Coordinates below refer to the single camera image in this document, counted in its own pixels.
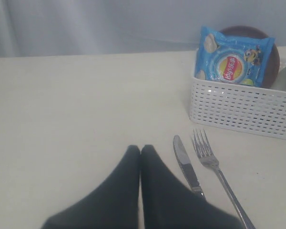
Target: butter knife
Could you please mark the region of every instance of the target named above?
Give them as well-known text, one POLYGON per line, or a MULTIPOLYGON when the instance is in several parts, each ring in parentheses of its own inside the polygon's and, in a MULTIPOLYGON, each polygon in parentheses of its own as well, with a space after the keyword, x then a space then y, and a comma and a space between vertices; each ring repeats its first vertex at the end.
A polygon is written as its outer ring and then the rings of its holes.
POLYGON ((200 187, 199 181, 191 164, 190 158, 185 150, 181 138, 178 135, 175 135, 174 137, 173 146, 178 164, 183 172, 183 175, 185 176, 185 179, 189 183, 192 192, 197 196, 205 199, 204 192, 200 187))

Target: blue snack bag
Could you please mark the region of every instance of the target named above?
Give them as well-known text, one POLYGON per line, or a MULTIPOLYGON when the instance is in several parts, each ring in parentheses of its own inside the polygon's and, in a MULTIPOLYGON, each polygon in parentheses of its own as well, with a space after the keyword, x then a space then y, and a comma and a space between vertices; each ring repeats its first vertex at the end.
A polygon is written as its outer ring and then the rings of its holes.
POLYGON ((202 27, 195 77, 260 87, 274 41, 225 36, 202 27))

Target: gray background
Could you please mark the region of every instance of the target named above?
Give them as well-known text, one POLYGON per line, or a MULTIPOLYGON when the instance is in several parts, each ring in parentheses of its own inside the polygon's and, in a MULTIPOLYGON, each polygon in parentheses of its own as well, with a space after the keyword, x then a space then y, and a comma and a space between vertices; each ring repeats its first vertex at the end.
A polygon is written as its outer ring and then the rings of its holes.
POLYGON ((286 0, 0 0, 0 56, 192 50, 202 25, 286 46, 286 0))

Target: round plate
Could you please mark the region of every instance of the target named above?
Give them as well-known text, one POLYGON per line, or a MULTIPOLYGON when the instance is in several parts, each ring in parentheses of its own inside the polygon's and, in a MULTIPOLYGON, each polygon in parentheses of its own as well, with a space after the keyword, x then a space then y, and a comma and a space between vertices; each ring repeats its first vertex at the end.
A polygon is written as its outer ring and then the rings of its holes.
MULTIPOLYGON (((264 32, 249 26, 232 26, 220 31, 227 36, 240 36, 263 39, 269 37, 264 32)), ((273 82, 276 80, 278 70, 280 68, 280 55, 277 47, 274 44, 269 56, 267 67, 265 69, 265 76, 262 83, 262 87, 270 88, 273 82)))

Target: plastic basket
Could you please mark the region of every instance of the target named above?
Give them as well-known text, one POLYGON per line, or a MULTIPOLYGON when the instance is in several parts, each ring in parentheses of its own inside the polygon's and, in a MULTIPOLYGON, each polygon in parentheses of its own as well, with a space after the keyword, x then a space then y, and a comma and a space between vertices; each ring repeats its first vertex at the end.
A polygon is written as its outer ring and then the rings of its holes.
MULTIPOLYGON (((280 69, 286 66, 281 58, 280 69)), ((195 123, 286 139, 286 92, 193 77, 190 119, 195 123)))

